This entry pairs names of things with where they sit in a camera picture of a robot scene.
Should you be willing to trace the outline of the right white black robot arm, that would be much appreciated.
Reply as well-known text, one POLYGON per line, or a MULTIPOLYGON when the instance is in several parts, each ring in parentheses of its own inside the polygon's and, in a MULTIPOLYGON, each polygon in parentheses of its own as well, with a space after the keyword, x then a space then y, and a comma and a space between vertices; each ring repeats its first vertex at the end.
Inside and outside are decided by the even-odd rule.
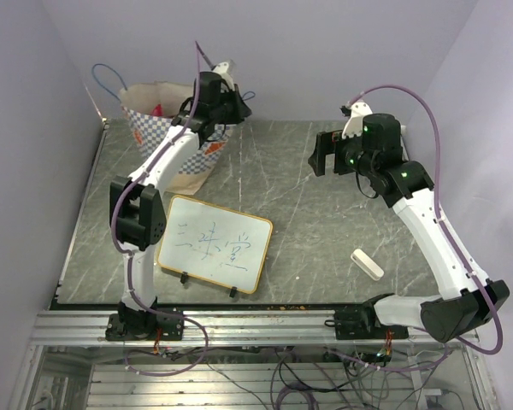
POLYGON ((435 204, 434 185, 424 166, 404 159, 399 121, 391 114, 352 116, 358 130, 319 132, 308 163, 316 176, 334 158, 338 175, 369 180, 376 196, 402 220, 430 266, 436 296, 377 296, 360 317, 361 331, 380 337, 390 326, 426 331, 440 343, 458 339, 493 320, 510 295, 503 280, 491 280, 455 241, 456 233, 435 204))

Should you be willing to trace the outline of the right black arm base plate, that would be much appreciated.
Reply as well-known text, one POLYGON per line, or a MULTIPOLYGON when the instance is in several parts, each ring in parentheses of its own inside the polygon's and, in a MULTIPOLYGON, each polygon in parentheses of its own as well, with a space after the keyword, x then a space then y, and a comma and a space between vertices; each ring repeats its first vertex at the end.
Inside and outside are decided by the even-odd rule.
POLYGON ((335 310, 331 319, 324 322, 334 329, 337 340, 398 340, 409 337, 408 328, 402 325, 383 325, 371 306, 350 304, 335 310))

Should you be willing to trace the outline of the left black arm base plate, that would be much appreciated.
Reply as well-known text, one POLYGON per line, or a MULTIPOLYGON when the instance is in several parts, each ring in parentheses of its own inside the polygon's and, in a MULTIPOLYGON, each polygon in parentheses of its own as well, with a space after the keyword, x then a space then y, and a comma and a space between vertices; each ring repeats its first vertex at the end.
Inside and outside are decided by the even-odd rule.
POLYGON ((164 341, 180 341, 183 332, 181 319, 169 319, 128 308, 109 316, 104 337, 109 342, 154 341, 158 337, 164 341))

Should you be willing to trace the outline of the blue checkered paper bag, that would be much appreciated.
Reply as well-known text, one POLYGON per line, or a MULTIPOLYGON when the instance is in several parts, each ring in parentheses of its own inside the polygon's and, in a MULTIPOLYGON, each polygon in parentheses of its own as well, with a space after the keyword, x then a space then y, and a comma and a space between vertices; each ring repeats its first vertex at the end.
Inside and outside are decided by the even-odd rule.
POLYGON ((239 125, 216 122, 220 94, 227 89, 212 68, 197 72, 192 85, 137 83, 114 94, 143 162, 130 175, 114 179, 113 195, 135 196, 147 186, 193 195, 203 186, 239 125), (150 114, 158 103, 163 117, 150 114))

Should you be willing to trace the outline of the pink snack packet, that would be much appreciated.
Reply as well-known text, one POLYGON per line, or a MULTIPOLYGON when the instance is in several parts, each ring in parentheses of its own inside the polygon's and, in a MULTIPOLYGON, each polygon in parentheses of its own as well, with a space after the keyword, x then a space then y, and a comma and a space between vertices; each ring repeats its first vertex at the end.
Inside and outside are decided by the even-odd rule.
POLYGON ((158 103, 151 111, 150 113, 152 116, 156 116, 156 117, 163 117, 164 116, 164 113, 163 113, 163 108, 162 108, 162 105, 160 103, 158 103))

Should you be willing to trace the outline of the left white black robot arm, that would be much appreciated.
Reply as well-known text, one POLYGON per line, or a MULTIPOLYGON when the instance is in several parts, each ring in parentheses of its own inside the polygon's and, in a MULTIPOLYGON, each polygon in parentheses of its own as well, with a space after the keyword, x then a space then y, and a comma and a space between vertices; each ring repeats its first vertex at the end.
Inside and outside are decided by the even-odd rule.
POLYGON ((109 188, 112 242, 124 263, 124 291, 118 319, 138 339, 151 337, 159 316, 182 325, 179 313, 157 308, 154 255, 166 228, 162 194, 187 168, 208 163, 209 149, 221 144, 233 126, 251 115, 225 66, 198 73, 193 93, 178 105, 162 141, 126 177, 115 177, 109 188))

